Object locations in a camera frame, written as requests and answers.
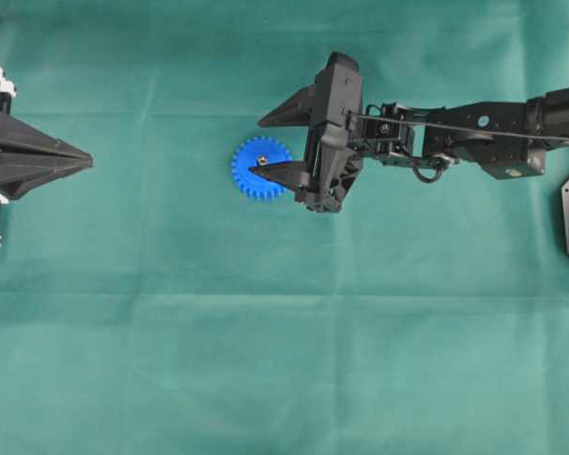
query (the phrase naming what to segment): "robotic arm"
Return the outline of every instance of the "robotic arm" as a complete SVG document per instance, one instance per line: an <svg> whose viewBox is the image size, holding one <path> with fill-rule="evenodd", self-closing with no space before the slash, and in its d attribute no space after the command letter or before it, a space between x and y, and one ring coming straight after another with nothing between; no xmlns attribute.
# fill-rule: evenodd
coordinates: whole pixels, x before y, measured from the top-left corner
<svg viewBox="0 0 569 455"><path fill-rule="evenodd" d="M437 181L462 160L508 179L543 175L546 153L569 147L569 88L527 102L450 109L384 103L363 109L362 85L358 64L333 53L314 84L259 122L308 127L303 161L251 170L292 190L312 211L339 212L365 158L409 168L424 183ZM426 127L421 155L413 154L415 126Z"/></svg>

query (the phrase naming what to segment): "cable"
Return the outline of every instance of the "cable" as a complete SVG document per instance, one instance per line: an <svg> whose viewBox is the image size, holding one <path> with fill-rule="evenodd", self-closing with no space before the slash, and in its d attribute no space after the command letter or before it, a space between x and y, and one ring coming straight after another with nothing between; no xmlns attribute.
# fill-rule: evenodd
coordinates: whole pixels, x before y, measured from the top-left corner
<svg viewBox="0 0 569 455"><path fill-rule="evenodd" d="M520 139L535 139L535 140L560 140L569 142L569 137L567 136L538 136L538 135L527 135L522 133L509 133L506 131L489 131L479 128L468 128L465 126L454 126L447 125L443 123L433 123L431 121L414 121L414 120L401 120L399 118L389 118L389 117L375 117L375 116L363 116L362 114L356 114L354 112L349 113L350 116L357 118L366 118L369 120L382 120L388 121L390 123L397 123L400 125L409 126L428 126L430 128L437 128L441 130L452 130L452 131L463 131L466 133L483 133L485 135L493 136L503 136L503 137L517 137Z"/></svg>
<svg viewBox="0 0 569 455"><path fill-rule="evenodd" d="M421 182L423 182L423 183L434 183L434 182L437 182L438 179L443 176L443 173L445 173L446 168L443 168L442 166L438 167L438 168L434 168L436 173L434 174L434 177L432 177L432 178L428 178L426 175L422 174L415 166L412 166L411 169L412 169L413 173L415 174L415 176Z"/></svg>

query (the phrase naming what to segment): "blue gear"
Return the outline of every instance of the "blue gear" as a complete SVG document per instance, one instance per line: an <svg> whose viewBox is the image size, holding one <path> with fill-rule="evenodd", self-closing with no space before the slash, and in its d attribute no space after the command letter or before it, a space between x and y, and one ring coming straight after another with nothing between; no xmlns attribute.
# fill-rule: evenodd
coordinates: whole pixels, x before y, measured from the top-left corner
<svg viewBox="0 0 569 455"><path fill-rule="evenodd" d="M291 152L273 137L254 137L242 144L231 161L231 174L238 190L251 199L269 201L283 194L285 187L259 177L248 170L259 165L260 157L268 164L291 161Z"/></svg>

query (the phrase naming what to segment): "table surface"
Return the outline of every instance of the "table surface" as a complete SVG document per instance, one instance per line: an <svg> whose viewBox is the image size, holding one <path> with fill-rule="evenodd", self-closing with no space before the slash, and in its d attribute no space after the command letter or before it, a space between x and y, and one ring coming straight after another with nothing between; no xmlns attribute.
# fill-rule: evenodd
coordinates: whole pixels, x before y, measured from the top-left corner
<svg viewBox="0 0 569 455"><path fill-rule="evenodd" d="M365 100L569 87L569 0L9 0L13 115L95 168L5 211L0 454L569 454L560 186L367 162L339 215L235 189L332 50Z"/></svg>

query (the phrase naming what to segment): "green fabric backdrop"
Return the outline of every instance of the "green fabric backdrop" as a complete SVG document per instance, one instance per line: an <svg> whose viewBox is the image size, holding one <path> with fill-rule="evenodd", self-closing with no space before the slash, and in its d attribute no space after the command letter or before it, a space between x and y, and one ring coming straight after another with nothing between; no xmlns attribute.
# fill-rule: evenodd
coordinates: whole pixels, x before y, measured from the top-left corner
<svg viewBox="0 0 569 455"><path fill-rule="evenodd" d="M368 162L335 216L234 188L334 49L366 100L527 100L569 0L0 1L13 115L96 160L6 210L0 454L569 455L569 149Z"/></svg>

